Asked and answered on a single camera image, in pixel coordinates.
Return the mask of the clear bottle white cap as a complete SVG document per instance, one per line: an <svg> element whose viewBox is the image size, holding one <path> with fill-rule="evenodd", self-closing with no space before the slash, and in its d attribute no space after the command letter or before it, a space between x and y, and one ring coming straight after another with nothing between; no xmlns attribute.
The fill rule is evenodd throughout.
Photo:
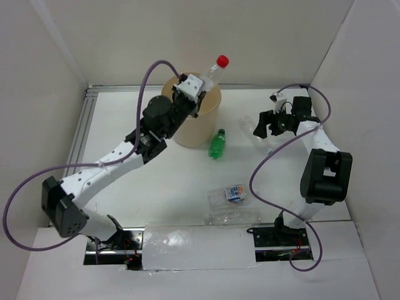
<svg viewBox="0 0 400 300"><path fill-rule="evenodd" d="M261 151L263 154L269 154L272 151L271 145L267 139L261 139L254 135L256 123L251 117L248 115L242 117L239 120L239 127L258 151Z"/></svg>

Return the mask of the clear bottle blue label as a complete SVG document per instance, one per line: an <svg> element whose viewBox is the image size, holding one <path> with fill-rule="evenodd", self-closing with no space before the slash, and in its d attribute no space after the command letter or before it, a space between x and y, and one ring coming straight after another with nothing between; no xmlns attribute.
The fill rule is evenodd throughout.
<svg viewBox="0 0 400 300"><path fill-rule="evenodd" d="M209 191L207 200L212 210L234 209L248 205L251 201L244 184L229 185Z"/></svg>

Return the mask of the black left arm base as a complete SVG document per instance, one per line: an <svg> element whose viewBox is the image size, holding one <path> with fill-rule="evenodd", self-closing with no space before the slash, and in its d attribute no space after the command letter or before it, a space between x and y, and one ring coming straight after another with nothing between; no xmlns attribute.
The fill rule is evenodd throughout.
<svg viewBox="0 0 400 300"><path fill-rule="evenodd" d="M112 222L116 225L116 233L107 241L87 237L83 264L85 266L121 265L131 271L142 270L144 228L123 228L113 218Z"/></svg>

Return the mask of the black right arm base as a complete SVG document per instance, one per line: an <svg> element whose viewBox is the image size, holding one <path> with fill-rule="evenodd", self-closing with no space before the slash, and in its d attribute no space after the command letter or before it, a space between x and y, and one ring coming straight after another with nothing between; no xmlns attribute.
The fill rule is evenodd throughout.
<svg viewBox="0 0 400 300"><path fill-rule="evenodd" d="M284 225L280 214L273 225L250 227L246 230L254 241L256 262L312 260L313 254L305 228L291 229Z"/></svg>

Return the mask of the long red label bottle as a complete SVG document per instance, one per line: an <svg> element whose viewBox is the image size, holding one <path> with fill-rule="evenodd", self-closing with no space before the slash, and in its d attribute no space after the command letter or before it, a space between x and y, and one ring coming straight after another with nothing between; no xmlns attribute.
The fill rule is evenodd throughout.
<svg viewBox="0 0 400 300"><path fill-rule="evenodd" d="M210 91L213 88L215 88L219 84L223 72L228 65L229 65L228 57L225 55L220 55L216 59L216 63L213 66L203 71L199 77L203 82L202 90Z"/></svg>

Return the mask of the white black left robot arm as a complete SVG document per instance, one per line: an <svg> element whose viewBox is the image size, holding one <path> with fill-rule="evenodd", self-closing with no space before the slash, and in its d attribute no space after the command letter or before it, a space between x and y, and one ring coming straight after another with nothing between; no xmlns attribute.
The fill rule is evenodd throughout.
<svg viewBox="0 0 400 300"><path fill-rule="evenodd" d="M94 168L60 180L52 176L44 180L42 209L62 238L82 234L99 239L109 249L117 249L131 238L114 217L98 215L85 207L108 185L161 154L167 147L166 140L172 138L186 118L197 115L206 93L200 92L197 101L193 101L177 87L172 90L172 98L153 97L139 126Z"/></svg>

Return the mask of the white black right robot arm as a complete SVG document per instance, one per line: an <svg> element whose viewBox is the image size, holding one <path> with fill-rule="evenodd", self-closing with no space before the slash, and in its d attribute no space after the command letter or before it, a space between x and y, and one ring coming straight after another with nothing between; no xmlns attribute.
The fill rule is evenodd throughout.
<svg viewBox="0 0 400 300"><path fill-rule="evenodd" d="M290 112L286 111L288 101L283 94L274 93L270 99L274 109L259 114L253 134L266 139L268 130L273 136L292 132L301 137L309 154L299 187L302 199L289 205L294 214L281 212L274 222L272 236L275 242L286 245L324 206L345 200L353 157L330 141L320 119L312 115L310 97L294 97Z"/></svg>

